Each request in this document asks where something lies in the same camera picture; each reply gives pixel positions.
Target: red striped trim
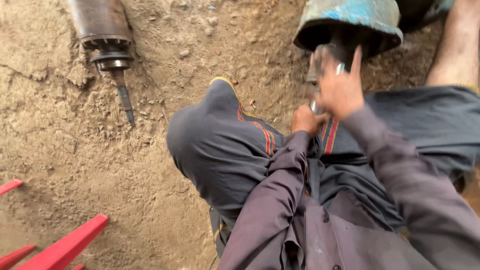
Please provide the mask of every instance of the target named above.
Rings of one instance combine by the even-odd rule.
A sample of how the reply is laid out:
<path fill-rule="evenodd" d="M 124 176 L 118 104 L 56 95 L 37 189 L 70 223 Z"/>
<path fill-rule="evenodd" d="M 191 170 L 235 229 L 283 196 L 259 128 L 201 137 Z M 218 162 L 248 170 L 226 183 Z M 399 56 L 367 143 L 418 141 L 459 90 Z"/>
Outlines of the red striped trim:
<path fill-rule="evenodd" d="M 267 132 L 270 134 L 270 136 L 272 137 L 272 154 L 273 154 L 273 151 L 275 150 L 275 137 L 273 137 L 273 133 L 269 130 L 267 130 Z"/>
<path fill-rule="evenodd" d="M 246 122 L 245 119 L 243 118 L 243 107 L 241 106 L 240 101 L 239 101 L 239 109 L 237 112 L 237 117 L 240 121 Z M 275 138 L 273 137 L 273 134 L 270 131 L 265 130 L 264 127 L 258 122 L 252 122 L 252 121 L 248 121 L 248 122 L 254 124 L 256 127 L 260 128 L 264 132 L 265 140 L 266 140 L 265 154 L 267 154 L 268 156 L 273 155 L 273 149 L 275 148 Z M 270 149 L 270 135 L 272 136 L 272 140 L 271 140 L 272 149 Z"/>
<path fill-rule="evenodd" d="M 330 129 L 330 133 L 328 134 L 327 146 L 325 147 L 324 154 L 332 153 L 333 143 L 335 142 L 335 137 L 336 137 L 336 131 L 338 129 L 338 124 L 339 124 L 338 119 L 334 117 L 332 128 Z"/>
<path fill-rule="evenodd" d="M 322 128 L 322 142 L 324 141 L 324 138 L 325 138 L 325 133 L 327 132 L 327 128 L 328 128 L 328 123 L 330 121 L 327 121 L 325 124 L 324 124 L 324 127 Z"/>
<path fill-rule="evenodd" d="M 256 125 L 257 127 L 259 127 L 265 134 L 265 139 L 266 139 L 266 144 L 265 144 L 265 154 L 267 154 L 268 156 L 270 156 L 270 136 L 268 135 L 268 132 L 264 129 L 264 127 L 262 127 L 262 125 L 260 125 L 258 122 L 252 122 L 254 125 Z"/>

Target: rusty metal shaft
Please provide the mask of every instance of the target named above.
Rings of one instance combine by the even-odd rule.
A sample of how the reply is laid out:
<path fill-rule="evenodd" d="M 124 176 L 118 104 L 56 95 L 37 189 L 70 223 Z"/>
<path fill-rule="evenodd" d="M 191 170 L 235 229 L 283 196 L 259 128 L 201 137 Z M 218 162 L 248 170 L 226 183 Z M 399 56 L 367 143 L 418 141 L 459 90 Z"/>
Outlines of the rusty metal shaft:
<path fill-rule="evenodd" d="M 127 115 L 128 123 L 130 123 L 131 127 L 135 127 L 135 117 L 133 116 L 133 108 L 132 104 L 130 103 L 130 97 L 128 96 L 128 90 L 125 85 L 125 79 L 123 77 L 123 70 L 121 69 L 114 69 L 110 71 L 112 78 L 115 80 L 117 84 L 117 91 L 120 98 L 121 106 L 125 114 Z"/>

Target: blue painted metal housing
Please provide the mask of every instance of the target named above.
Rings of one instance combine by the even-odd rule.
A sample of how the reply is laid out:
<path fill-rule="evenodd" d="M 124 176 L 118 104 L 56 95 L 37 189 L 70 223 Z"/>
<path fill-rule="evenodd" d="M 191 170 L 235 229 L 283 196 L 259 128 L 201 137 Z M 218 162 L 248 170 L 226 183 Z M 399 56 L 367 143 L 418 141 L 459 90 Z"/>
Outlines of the blue painted metal housing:
<path fill-rule="evenodd" d="M 364 56 L 369 57 L 402 42 L 399 18 L 395 0 L 310 0 L 293 43 L 311 51 L 333 43 L 352 52 L 362 44 Z"/>

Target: debris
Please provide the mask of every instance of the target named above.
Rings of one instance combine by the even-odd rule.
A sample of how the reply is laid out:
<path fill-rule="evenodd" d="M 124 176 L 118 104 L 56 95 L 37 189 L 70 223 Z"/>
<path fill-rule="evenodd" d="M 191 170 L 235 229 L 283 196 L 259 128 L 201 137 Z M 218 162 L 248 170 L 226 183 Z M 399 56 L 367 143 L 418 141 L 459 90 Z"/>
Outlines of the debris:
<path fill-rule="evenodd" d="M 205 29 L 205 35 L 207 35 L 207 37 L 211 37 L 212 34 L 213 34 L 213 29 L 210 28 L 210 27 L 207 27 L 207 28 Z"/>
<path fill-rule="evenodd" d="M 421 31 L 422 33 L 428 34 L 428 33 L 430 33 L 430 32 L 432 31 L 432 29 L 430 28 L 430 26 L 426 26 L 426 27 L 422 28 L 420 31 Z"/>
<path fill-rule="evenodd" d="M 163 118 L 165 118 L 165 122 L 168 124 L 167 114 L 165 113 L 165 110 L 163 108 L 162 108 L 162 114 L 163 114 Z"/>
<path fill-rule="evenodd" d="M 180 53 L 180 58 L 182 59 L 182 58 L 185 58 L 189 55 L 190 55 L 190 51 L 188 49 L 186 49 L 186 50 L 184 50 Z"/>
<path fill-rule="evenodd" d="M 186 1 L 186 0 L 181 0 L 180 3 L 179 3 L 179 6 L 180 6 L 183 10 L 187 10 L 187 9 L 188 9 L 188 4 L 187 4 L 187 1 Z"/>
<path fill-rule="evenodd" d="M 247 77 L 247 69 L 241 68 L 239 70 L 239 78 L 240 79 L 245 79 Z"/>
<path fill-rule="evenodd" d="M 217 23 L 218 23 L 217 17 L 208 18 L 208 24 L 210 24 L 211 26 L 215 26 L 217 25 Z"/>

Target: red metal bar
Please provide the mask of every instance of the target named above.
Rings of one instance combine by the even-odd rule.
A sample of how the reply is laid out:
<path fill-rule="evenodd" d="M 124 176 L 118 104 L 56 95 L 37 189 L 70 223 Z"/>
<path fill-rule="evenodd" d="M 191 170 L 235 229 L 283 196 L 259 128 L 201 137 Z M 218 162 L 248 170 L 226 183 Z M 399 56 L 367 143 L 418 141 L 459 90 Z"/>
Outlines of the red metal bar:
<path fill-rule="evenodd" d="M 22 181 L 20 181 L 18 179 L 13 179 L 6 184 L 0 185 L 0 195 L 3 195 L 4 193 L 20 186 L 21 184 L 23 184 Z"/>
<path fill-rule="evenodd" d="M 99 214 L 22 264 L 17 270 L 63 270 L 107 225 L 108 217 Z"/>
<path fill-rule="evenodd" d="M 77 266 L 75 266 L 72 270 L 84 270 L 84 265 L 83 264 L 79 264 Z"/>
<path fill-rule="evenodd" d="M 7 270 L 35 250 L 35 245 L 26 245 L 0 258 L 0 270 Z"/>

